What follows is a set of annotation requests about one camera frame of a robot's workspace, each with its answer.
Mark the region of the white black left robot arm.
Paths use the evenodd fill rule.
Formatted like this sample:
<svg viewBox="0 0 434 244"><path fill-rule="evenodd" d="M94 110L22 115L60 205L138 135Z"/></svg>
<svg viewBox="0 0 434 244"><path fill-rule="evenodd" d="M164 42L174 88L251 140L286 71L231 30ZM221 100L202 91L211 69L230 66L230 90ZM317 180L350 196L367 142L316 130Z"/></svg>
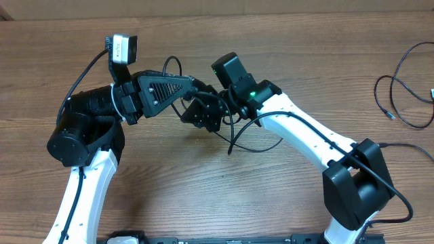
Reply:
<svg viewBox="0 0 434 244"><path fill-rule="evenodd" d="M109 184L125 136L122 122L154 117L195 92L194 78L146 70L67 99L47 150L71 174L45 243L96 243Z"/></svg>

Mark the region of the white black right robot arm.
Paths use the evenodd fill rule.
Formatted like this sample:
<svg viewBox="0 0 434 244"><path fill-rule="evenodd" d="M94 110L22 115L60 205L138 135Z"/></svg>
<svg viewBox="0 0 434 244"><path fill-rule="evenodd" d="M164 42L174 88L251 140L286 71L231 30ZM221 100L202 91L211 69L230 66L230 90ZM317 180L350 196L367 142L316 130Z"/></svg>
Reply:
<svg viewBox="0 0 434 244"><path fill-rule="evenodd" d="M190 101L182 119L210 132L219 131L225 116L238 114L290 143L321 173L324 203L332 216L321 236L324 243L357 243L394 193L379 145L360 143L328 129L299 109L268 80L256 82L236 53L219 58L212 69L223 86L193 79L183 95Z"/></svg>

